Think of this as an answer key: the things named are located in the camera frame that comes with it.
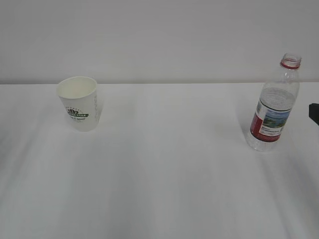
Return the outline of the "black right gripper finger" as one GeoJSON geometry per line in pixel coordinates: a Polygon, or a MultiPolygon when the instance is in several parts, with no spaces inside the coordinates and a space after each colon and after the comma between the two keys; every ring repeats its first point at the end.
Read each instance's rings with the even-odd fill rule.
{"type": "Polygon", "coordinates": [[[319,104],[312,103],[309,105],[309,118],[319,125],[319,104]]]}

